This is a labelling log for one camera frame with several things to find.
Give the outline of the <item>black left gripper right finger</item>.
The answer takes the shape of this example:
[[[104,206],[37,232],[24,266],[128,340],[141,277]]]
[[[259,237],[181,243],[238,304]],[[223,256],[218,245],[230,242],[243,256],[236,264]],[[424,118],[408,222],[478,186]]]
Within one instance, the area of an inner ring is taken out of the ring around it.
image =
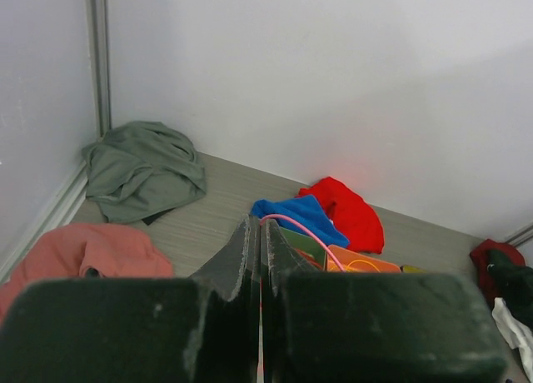
[[[497,382],[507,362],[475,284],[316,269],[261,222],[267,382]]]

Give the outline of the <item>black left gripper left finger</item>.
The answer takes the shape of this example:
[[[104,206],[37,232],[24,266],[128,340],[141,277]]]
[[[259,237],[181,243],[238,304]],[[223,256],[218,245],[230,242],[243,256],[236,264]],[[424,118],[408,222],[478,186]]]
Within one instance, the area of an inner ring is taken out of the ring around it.
[[[253,382],[260,227],[238,223],[187,278],[31,284],[1,329],[4,382]]]

